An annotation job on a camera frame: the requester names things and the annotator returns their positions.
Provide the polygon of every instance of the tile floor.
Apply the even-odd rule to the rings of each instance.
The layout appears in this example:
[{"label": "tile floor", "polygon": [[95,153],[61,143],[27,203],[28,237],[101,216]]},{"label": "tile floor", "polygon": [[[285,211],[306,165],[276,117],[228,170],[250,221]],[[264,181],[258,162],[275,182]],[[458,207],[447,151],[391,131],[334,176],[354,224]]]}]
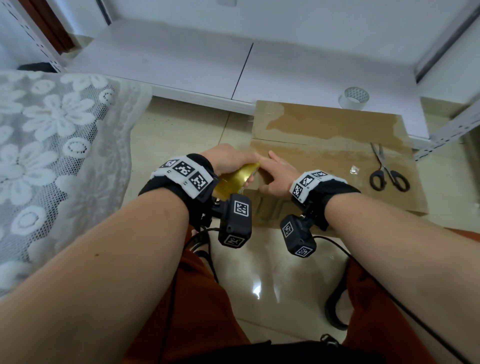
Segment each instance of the tile floor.
[{"label": "tile floor", "polygon": [[[429,127],[446,120],[427,116]],[[132,131],[132,177],[124,204],[150,173],[172,155],[201,152],[218,143],[247,147],[252,123],[247,116],[154,97]],[[480,202],[461,142],[452,143],[418,164],[431,214],[443,226],[480,232]],[[280,230],[255,228],[242,249],[221,246],[212,234],[213,261],[233,312],[252,342],[318,340],[344,331],[329,326],[323,305],[343,272],[345,256],[328,242],[316,254],[298,259],[286,250]]]}]

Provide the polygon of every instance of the black wrist strap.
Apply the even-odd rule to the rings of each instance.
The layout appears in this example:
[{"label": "black wrist strap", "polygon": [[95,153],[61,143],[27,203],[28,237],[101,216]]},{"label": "black wrist strap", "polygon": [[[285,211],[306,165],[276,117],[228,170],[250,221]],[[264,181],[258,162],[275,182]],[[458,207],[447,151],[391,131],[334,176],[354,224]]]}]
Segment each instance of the black wrist strap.
[{"label": "black wrist strap", "polygon": [[[218,177],[213,172],[213,167],[210,161],[200,154],[188,154],[188,158],[194,162],[200,164],[204,167],[208,173],[214,177],[214,181],[218,181]],[[189,212],[189,223],[196,230],[200,230],[200,221],[202,219],[202,214],[206,209],[210,208],[212,191],[216,186],[216,182],[210,183],[204,191],[198,196],[198,198],[191,198],[188,194],[182,189],[179,184],[176,184],[166,176],[155,176],[147,182],[147,184],[139,192],[139,196],[151,190],[158,188],[166,188],[176,194],[185,204]]]},{"label": "black wrist strap", "polygon": [[329,180],[320,182],[308,194],[307,200],[302,204],[295,197],[292,201],[296,204],[307,218],[312,218],[314,224],[323,231],[328,228],[328,221],[325,218],[325,208],[328,201],[336,194],[360,193],[360,191],[341,181]]}]

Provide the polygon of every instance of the tape roll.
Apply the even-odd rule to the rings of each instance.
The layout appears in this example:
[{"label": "tape roll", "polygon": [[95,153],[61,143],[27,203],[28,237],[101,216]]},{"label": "tape roll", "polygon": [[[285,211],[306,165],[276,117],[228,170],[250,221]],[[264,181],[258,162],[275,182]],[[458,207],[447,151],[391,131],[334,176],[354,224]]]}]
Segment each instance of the tape roll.
[{"label": "tape roll", "polygon": [[338,103],[342,109],[362,110],[370,95],[360,87],[349,87],[338,98]]}]

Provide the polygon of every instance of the black cable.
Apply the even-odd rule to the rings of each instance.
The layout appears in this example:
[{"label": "black cable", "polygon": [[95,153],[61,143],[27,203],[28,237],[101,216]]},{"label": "black cable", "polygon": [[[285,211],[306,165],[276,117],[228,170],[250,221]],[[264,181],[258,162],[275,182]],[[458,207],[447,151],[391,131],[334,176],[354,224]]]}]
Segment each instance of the black cable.
[{"label": "black cable", "polygon": [[378,280],[375,278],[373,275],[371,275],[359,262],[357,259],[355,259],[352,254],[347,252],[342,246],[340,246],[338,243],[334,242],[332,239],[327,238],[322,235],[314,235],[313,238],[321,238],[325,239],[332,244],[336,245],[342,252],[344,252],[350,259],[355,261],[360,267],[362,267],[368,274],[369,276],[377,283],[383,291],[387,294],[390,299],[395,302],[395,304],[400,307],[408,316],[410,316],[413,321],[415,321],[417,324],[419,324],[426,332],[428,332],[430,335],[432,335],[435,340],[437,340],[445,349],[447,349],[454,357],[456,357],[459,361],[461,361],[464,364],[472,364],[471,361],[469,361],[465,356],[463,356],[457,349],[455,349],[453,346],[451,346],[447,341],[445,341],[440,335],[438,335],[433,329],[431,329],[427,324],[425,324],[422,320],[420,320],[413,312],[411,312],[408,308],[406,308],[403,303],[401,303],[398,299],[394,297]]},{"label": "black cable", "polygon": [[[198,239],[201,235],[205,234],[208,231],[220,231],[220,229],[219,228],[204,229],[204,230],[198,232],[197,234],[193,235],[183,246],[182,253],[185,251],[185,249],[187,249],[189,244],[195,238]],[[168,303],[167,322],[165,324],[165,334],[163,336],[163,343],[162,343],[162,346],[160,348],[160,353],[158,355],[157,363],[162,362],[163,354],[165,352],[165,348],[166,348],[167,342],[168,342],[168,333],[170,332],[170,329],[172,327],[173,309],[175,307],[175,294],[176,294],[176,291],[177,291],[177,273],[178,273],[178,268],[175,271],[175,274],[173,275],[173,279],[172,279],[172,283],[171,283],[172,289],[171,289],[171,293],[170,293],[170,302]]]}]

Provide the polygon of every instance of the cardboard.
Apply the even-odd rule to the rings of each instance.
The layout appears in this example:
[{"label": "cardboard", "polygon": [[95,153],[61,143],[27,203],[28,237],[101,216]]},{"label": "cardboard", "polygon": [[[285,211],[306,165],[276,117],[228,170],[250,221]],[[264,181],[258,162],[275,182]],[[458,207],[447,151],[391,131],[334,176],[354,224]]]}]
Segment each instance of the cardboard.
[{"label": "cardboard", "polygon": [[[378,192],[370,187],[370,174],[380,167],[370,142],[383,145],[388,167],[409,180],[409,191],[398,191],[388,176],[385,190]],[[417,215],[428,214],[427,200],[400,115],[257,101],[251,147],[263,156],[273,150],[299,172],[324,170],[346,179],[368,196]],[[359,169],[358,174],[350,173],[352,166]],[[257,191],[270,181],[271,176],[260,170],[244,194],[252,200],[254,225],[279,228],[286,215],[299,215],[300,210],[291,201],[280,201]]]}]

